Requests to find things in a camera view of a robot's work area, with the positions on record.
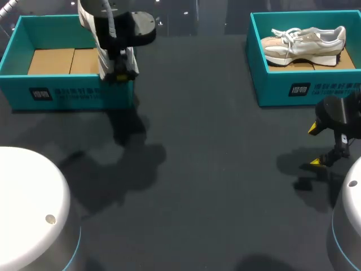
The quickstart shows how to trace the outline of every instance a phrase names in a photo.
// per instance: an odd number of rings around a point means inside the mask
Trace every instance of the teal box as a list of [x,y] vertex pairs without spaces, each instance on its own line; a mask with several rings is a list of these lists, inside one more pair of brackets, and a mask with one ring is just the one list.
[[133,106],[133,82],[99,75],[27,75],[35,49],[95,48],[78,15],[20,17],[0,63],[0,88],[13,110],[103,110]]
[[[272,36],[271,29],[346,28],[346,49],[356,69],[326,71],[271,72],[261,39]],[[246,42],[246,55],[260,106],[317,104],[327,95],[344,97],[360,90],[361,13],[357,10],[252,13]],[[294,87],[302,87],[300,96],[290,96]]]

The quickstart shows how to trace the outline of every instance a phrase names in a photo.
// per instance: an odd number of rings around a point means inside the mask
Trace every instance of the sneaker sole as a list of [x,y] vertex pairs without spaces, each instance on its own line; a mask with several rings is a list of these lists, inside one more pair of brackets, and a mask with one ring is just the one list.
[[305,60],[317,65],[335,67],[338,63],[337,60],[339,60],[338,55],[299,55],[294,58],[273,58],[271,56],[266,56],[266,59],[271,64],[275,64],[279,67],[286,67],[295,60]]

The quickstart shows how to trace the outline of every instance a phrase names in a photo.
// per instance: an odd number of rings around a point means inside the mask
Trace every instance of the cardboard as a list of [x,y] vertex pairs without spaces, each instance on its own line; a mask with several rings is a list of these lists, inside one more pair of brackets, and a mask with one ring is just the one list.
[[76,49],[70,74],[99,74],[98,51],[93,49]]
[[290,63],[286,67],[274,67],[268,65],[270,72],[289,72],[289,71],[313,71],[314,67],[310,63]]
[[316,71],[321,70],[335,70],[335,69],[355,69],[355,65],[351,60],[349,53],[346,48],[341,52],[340,62],[335,67],[327,67],[314,64]]
[[74,49],[35,50],[28,75],[69,74]]

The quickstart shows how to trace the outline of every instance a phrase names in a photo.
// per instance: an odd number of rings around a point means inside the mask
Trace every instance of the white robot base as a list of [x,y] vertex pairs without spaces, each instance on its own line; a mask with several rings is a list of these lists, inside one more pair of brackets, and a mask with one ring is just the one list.
[[361,271],[361,158],[349,170],[338,196],[327,251],[335,271]]
[[68,184],[44,156],[0,147],[0,271],[85,271]]

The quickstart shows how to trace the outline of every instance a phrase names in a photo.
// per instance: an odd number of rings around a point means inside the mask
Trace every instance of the tan cardboard insert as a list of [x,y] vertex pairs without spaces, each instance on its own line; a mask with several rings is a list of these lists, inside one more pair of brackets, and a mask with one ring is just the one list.
[[98,73],[98,52],[95,48],[35,50],[28,71],[28,75]]

